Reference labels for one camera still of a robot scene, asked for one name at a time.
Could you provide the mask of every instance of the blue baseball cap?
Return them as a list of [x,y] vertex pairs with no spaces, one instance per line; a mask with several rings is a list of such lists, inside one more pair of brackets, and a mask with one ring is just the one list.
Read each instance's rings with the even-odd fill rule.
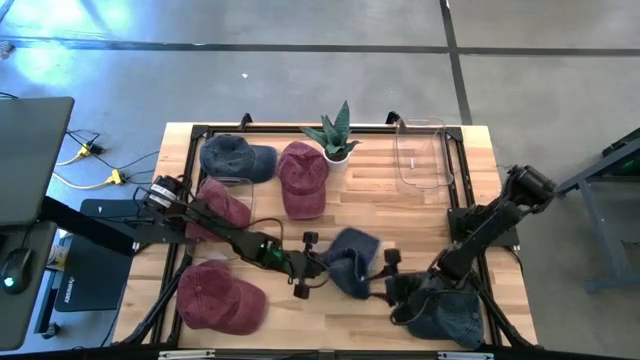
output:
[[329,266],[331,280],[356,299],[371,295],[367,278],[380,240],[354,228],[346,228],[331,243],[320,259]]
[[[394,277],[385,281],[387,295],[396,294]],[[396,325],[405,325],[409,333],[420,339],[454,340],[468,349],[477,349],[484,342],[480,299],[469,284],[459,289],[447,289],[437,276],[425,272],[418,290],[396,307],[392,313]]]
[[276,149],[249,145],[243,137],[223,134],[207,140],[200,148],[200,165],[211,177],[249,179],[254,184],[275,174]]

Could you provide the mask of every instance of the transparent bin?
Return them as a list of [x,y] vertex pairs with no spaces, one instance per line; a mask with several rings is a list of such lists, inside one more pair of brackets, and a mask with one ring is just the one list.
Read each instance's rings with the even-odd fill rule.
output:
[[[240,201],[249,208],[250,216],[247,223],[253,221],[254,198],[253,183],[249,179],[216,177],[216,181],[225,186],[228,196]],[[189,239],[187,242],[187,253],[194,259],[205,260],[232,260],[238,256],[231,249],[231,245],[217,239],[216,237],[207,239]]]
[[398,120],[395,139],[398,191],[433,190],[453,182],[446,141],[444,122],[438,118]]

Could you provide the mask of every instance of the succulent plant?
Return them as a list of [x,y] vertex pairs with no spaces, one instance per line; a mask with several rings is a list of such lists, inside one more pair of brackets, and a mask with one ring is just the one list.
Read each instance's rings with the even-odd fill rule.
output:
[[309,138],[322,145],[329,160],[344,160],[353,148],[357,144],[360,144],[357,140],[347,143],[349,134],[351,134],[349,127],[349,104],[345,100],[340,112],[338,112],[338,115],[336,116],[336,121],[333,124],[327,115],[322,115],[320,118],[322,119],[323,131],[315,130],[310,127],[302,127],[300,130]]

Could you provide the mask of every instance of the gray floor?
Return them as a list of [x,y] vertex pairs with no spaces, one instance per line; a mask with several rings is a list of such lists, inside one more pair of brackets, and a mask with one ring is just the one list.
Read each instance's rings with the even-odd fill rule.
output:
[[[634,48],[640,3],[631,0],[450,0],[460,46]],[[16,0],[2,35],[243,44],[446,44],[438,1]],[[462,56],[474,124],[490,127],[496,157],[532,164],[562,180],[640,125],[638,57]],[[18,49],[0,61],[0,91],[71,95],[71,128],[103,133],[105,158],[122,164],[156,150],[167,121],[315,121],[344,99],[354,121],[386,112],[436,115],[459,124],[448,55],[152,52]],[[77,150],[65,141],[60,159]],[[153,168],[155,159],[133,170]],[[77,183],[102,181],[93,160],[61,169]],[[132,186],[76,191],[53,180],[50,194],[126,198]],[[519,227],[525,281],[540,344],[550,349],[637,357],[640,288],[587,295],[604,262],[575,194]],[[54,314],[65,328],[20,351],[96,346],[111,313]]]

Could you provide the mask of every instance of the wooden tabletop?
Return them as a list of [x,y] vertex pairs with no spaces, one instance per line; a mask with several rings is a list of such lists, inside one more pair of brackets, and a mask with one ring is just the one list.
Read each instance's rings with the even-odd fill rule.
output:
[[[168,123],[155,175],[178,176],[184,171],[189,135],[194,123]],[[280,153],[294,140],[318,148],[302,134],[256,134],[250,129],[243,136],[251,144],[269,145]],[[464,144],[475,200],[486,204],[500,192],[489,130],[485,126],[463,126]],[[402,250],[401,271],[424,271],[438,252],[450,243],[446,210],[450,207],[446,187],[427,191],[410,191],[398,187],[394,168],[392,135],[357,134],[360,140],[351,155],[349,167],[342,174],[330,175],[325,214],[318,219],[287,219],[277,177],[254,186],[253,219],[277,217],[285,223],[284,247],[303,248],[302,234],[317,231],[320,242],[314,250],[328,248],[336,234],[353,226],[376,236],[382,249]],[[457,183],[458,161],[453,154]],[[197,179],[199,164],[193,173]],[[460,206],[465,206],[459,191]],[[256,225],[278,236],[277,225]],[[166,245],[152,245],[137,255],[131,266],[114,340],[129,335],[143,319],[158,297],[167,254]],[[373,270],[384,265],[382,249]],[[222,253],[233,256],[229,245],[208,243],[193,250],[194,264]],[[487,252],[494,298],[521,334],[535,343],[529,304],[518,263],[502,248]],[[284,274],[265,271],[240,260],[230,260],[235,276],[260,287],[268,297],[269,308],[261,328],[248,336],[232,336],[212,330],[182,327],[181,348],[249,348],[249,349],[342,349],[342,350],[445,350],[459,349],[453,341],[429,341],[412,337],[403,327],[389,322],[390,309],[379,299],[355,300],[329,282],[311,291],[310,299],[293,296],[293,287]],[[373,285],[382,290],[382,281]],[[163,339],[170,331],[175,296],[168,305]],[[489,339],[485,321],[485,338]]]

